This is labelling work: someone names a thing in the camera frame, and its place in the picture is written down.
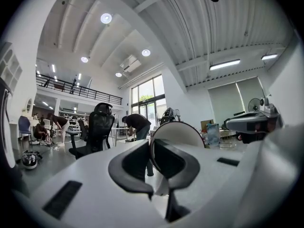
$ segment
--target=black railing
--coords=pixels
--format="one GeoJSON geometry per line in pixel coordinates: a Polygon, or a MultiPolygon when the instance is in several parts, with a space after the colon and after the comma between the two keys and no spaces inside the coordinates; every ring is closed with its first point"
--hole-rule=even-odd
{"type": "Polygon", "coordinates": [[[121,97],[109,95],[107,93],[103,93],[86,87],[77,86],[75,84],[60,79],[54,79],[45,75],[36,74],[36,85],[69,93],[72,95],[78,95],[85,98],[94,99],[97,101],[109,102],[118,105],[122,104],[121,97]]]}

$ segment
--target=electric fan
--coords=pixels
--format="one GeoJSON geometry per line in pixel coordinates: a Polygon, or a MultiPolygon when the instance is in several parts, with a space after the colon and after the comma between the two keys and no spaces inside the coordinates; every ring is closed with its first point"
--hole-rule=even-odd
{"type": "Polygon", "coordinates": [[[250,112],[257,111],[259,105],[260,105],[260,100],[258,98],[253,98],[251,101],[249,101],[248,111],[250,112]]]}

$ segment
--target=air vent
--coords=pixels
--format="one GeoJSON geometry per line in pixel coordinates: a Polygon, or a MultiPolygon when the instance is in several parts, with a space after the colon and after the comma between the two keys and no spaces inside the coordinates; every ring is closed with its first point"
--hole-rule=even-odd
{"type": "Polygon", "coordinates": [[[124,72],[132,72],[141,65],[140,61],[133,55],[130,55],[123,63],[120,65],[124,72]]]}

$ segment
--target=tree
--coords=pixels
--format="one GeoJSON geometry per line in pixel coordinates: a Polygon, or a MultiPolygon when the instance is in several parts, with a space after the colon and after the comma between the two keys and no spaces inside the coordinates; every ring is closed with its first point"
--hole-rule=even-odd
{"type": "Polygon", "coordinates": [[[150,98],[154,97],[153,95],[142,95],[140,98],[139,98],[139,101],[143,101],[143,100],[148,100],[150,98]]]}
{"type": "Polygon", "coordinates": [[[153,96],[152,95],[142,95],[140,98],[139,98],[139,101],[143,101],[143,100],[148,100],[150,98],[152,98],[153,96]]]}

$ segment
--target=box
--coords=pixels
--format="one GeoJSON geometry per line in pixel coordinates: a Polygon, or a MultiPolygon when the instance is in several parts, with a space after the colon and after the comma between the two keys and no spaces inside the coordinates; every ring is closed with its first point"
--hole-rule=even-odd
{"type": "Polygon", "coordinates": [[[202,131],[204,130],[204,131],[207,132],[207,124],[209,124],[209,123],[214,124],[213,119],[205,120],[205,121],[200,122],[200,126],[201,126],[202,131]]]}

